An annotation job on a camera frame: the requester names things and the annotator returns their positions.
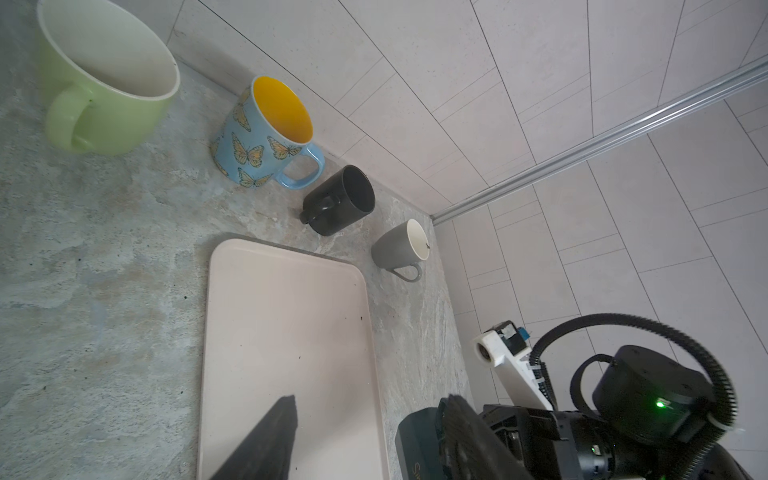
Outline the light green mug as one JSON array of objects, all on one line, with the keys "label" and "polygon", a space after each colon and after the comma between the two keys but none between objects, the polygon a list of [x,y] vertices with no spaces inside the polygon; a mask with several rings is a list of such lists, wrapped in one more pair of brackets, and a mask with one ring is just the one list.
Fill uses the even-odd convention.
[{"label": "light green mug", "polygon": [[181,78],[160,37],[110,1],[40,1],[39,85],[50,144],[120,155],[165,118]]}]

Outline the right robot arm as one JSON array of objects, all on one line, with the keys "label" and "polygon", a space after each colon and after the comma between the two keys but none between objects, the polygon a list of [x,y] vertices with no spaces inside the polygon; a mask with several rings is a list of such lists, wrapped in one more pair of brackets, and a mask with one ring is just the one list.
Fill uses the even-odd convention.
[{"label": "right robot arm", "polygon": [[[590,396],[585,367],[573,373],[570,410],[558,406],[543,354],[566,335],[596,326],[635,328],[662,337],[697,363],[687,368],[646,347],[624,345],[589,364],[605,371]],[[531,479],[744,479],[747,471],[721,446],[735,425],[735,388],[722,365],[700,343],[644,317],[589,314],[568,320],[531,342],[510,321],[474,341],[509,395],[488,405],[482,420]]]}]

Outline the dark green mug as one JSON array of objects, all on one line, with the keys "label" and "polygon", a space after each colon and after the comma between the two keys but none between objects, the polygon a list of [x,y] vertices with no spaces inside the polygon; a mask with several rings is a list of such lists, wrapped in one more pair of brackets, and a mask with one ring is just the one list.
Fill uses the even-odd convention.
[{"label": "dark green mug", "polygon": [[436,427],[437,407],[407,415],[395,437],[397,457],[404,479],[444,480],[440,441]]}]

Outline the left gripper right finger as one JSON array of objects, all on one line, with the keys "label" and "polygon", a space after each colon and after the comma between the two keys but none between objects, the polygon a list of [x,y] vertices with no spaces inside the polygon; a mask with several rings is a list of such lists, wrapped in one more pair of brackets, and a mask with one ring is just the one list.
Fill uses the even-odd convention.
[{"label": "left gripper right finger", "polygon": [[440,456],[450,479],[533,478],[463,397],[441,400],[440,430]]}]

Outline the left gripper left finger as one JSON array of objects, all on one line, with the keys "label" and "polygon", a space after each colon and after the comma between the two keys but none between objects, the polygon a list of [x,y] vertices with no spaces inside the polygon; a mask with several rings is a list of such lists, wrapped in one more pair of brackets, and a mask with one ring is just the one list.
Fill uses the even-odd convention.
[{"label": "left gripper left finger", "polygon": [[288,479],[297,428],[295,396],[279,398],[212,479]]}]

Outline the grey mug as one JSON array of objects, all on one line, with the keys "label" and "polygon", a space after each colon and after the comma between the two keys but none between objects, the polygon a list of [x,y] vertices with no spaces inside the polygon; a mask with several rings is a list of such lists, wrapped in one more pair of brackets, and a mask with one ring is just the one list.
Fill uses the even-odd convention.
[{"label": "grey mug", "polygon": [[[371,249],[371,256],[377,267],[410,283],[421,279],[421,263],[429,258],[430,253],[431,246],[427,234],[415,219],[409,219],[385,233]],[[398,269],[406,267],[416,269],[414,278],[408,278],[398,272]]]}]

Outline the blue butterfly mug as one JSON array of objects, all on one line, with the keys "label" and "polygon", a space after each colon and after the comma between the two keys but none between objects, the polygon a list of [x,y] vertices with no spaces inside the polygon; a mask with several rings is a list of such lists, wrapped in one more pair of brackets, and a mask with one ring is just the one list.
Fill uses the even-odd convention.
[{"label": "blue butterfly mug", "polygon": [[[325,168],[324,153],[312,139],[313,124],[300,98],[283,82],[259,76],[240,95],[209,150],[219,172],[244,188],[274,180],[300,190]],[[314,170],[300,179],[286,175],[302,156],[314,161]]]}]

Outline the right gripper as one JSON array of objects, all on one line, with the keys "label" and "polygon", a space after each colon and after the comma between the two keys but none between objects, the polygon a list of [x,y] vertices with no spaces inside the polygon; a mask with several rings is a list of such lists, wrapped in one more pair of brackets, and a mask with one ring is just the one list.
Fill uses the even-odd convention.
[{"label": "right gripper", "polygon": [[614,479],[616,442],[607,425],[575,411],[486,405],[481,419],[536,479]]}]

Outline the black mug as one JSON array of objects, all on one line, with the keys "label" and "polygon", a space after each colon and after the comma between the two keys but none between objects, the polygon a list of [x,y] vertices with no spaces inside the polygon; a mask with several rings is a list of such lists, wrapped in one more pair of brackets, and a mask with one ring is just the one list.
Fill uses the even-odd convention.
[{"label": "black mug", "polygon": [[316,233],[331,236],[372,213],[375,205],[366,174],[346,165],[304,198],[299,219]]}]

